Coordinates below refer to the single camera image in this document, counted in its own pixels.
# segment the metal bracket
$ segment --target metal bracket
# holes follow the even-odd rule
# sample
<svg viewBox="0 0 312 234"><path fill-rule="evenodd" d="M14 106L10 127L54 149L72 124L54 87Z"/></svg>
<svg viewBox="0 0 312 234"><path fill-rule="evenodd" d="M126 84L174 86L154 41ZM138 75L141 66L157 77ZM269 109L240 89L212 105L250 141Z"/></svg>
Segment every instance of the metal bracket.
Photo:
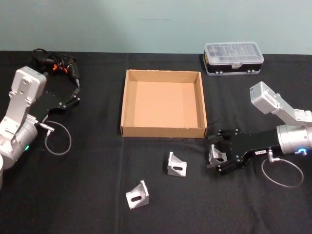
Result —
<svg viewBox="0 0 312 234"><path fill-rule="evenodd" d="M170 152L169 159L168 159L168 167L167 167L168 175L185 177L186 167L187 167L186 162L182 162L180 159L174 156L173 152Z"/></svg>
<svg viewBox="0 0 312 234"><path fill-rule="evenodd" d="M150 202L150 196L144 180L141 180L139 185L127 192L126 197L130 210L147 205Z"/></svg>
<svg viewBox="0 0 312 234"><path fill-rule="evenodd" d="M207 168L214 168L217 165L226 162L228 159L226 157L226 153L220 152L218 149L215 148L215 145L211 145L210 151L209 151L209 162L210 164L207 166Z"/></svg>

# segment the black fabric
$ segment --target black fabric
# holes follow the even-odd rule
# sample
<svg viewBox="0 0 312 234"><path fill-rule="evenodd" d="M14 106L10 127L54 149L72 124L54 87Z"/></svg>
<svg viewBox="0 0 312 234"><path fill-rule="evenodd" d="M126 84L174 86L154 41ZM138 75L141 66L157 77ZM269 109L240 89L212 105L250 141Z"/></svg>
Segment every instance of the black fabric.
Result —
<svg viewBox="0 0 312 234"><path fill-rule="evenodd" d="M50 119L68 127L73 147L64 157L49 154L42 131L4 172L1 234L312 233L312 155L285 157L305 174L301 187L285 189L263 176L265 157L220 176L206 169L207 139L122 138L119 130L126 69L201 71L209 134L219 128L273 129L282 121L257 110L249 88L262 80L293 107L312 110L311 56L265 55L258 75L209 77L201 55L68 54L78 61L81 103ZM2 115L14 72L27 65L30 55L0 53ZM47 89L66 96L72 86L62 78L49 79ZM66 143L61 129L53 133L50 144L56 149ZM170 151L188 163L186 178L166 175ZM299 180L285 164L266 169L282 182ZM143 179L150 204L130 211L125 193Z"/></svg>

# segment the black table surface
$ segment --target black table surface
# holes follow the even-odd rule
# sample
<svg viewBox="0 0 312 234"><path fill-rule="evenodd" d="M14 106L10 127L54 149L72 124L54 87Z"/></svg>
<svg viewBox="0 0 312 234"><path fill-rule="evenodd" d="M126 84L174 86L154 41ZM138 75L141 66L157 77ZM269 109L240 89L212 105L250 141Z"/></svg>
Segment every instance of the black table surface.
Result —
<svg viewBox="0 0 312 234"><path fill-rule="evenodd" d="M258 75L209 77L200 55L68 53L77 58L81 103L52 116L73 138L67 156L54 156L39 134L29 151L4 172L0 192L1 234L206 234L312 233L312 158L285 156L305 174L296 189L279 187L261 172L265 157L220 176L207 171L206 139L122 138L120 115L126 69L201 71L208 134L219 128L259 132L283 124L250 102L249 88L264 81L298 109L312 110L312 58L265 55ZM5 114L15 70L29 52L0 52L0 112ZM47 89L67 94L70 84ZM61 130L50 144L68 143ZM166 175L163 161L174 151L188 163L186 178ZM290 166L268 166L285 183L296 183ZM144 180L150 204L129 210L125 193Z"/></svg>

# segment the wall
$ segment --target wall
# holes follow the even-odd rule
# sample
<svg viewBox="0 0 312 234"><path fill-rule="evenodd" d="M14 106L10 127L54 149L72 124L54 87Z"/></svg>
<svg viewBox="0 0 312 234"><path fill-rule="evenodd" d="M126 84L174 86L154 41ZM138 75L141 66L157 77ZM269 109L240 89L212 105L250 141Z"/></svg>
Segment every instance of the wall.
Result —
<svg viewBox="0 0 312 234"><path fill-rule="evenodd" d="M256 41L312 54L308 0L0 0L0 50L202 53Z"/></svg>

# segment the table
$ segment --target table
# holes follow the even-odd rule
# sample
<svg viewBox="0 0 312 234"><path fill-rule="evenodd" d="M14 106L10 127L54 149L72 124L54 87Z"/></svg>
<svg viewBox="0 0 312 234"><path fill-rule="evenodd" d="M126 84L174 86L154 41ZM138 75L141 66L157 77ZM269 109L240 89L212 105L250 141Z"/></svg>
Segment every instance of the table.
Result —
<svg viewBox="0 0 312 234"><path fill-rule="evenodd" d="M219 128L273 129L282 121L257 110L249 88L262 80L294 108L312 110L311 56L265 55L258 75L209 77L201 55L69 54L77 58L82 77L81 103L51 120L69 129L72 149L67 156L51 155L41 131L31 149L5 172L1 234L311 233L311 155L285 157L305 174L299 188L285 189L263 176L260 165L265 157L220 176L206 169L207 138L122 138L119 129L126 69L201 71L208 134ZM14 72L29 58L29 52L0 52L1 116ZM50 91L64 94L60 87ZM66 143L61 130L51 137L60 151ZM186 178L164 172L170 151L188 163ZM284 182L298 179L287 165L269 171ZM130 211L125 193L142 179L150 204Z"/></svg>

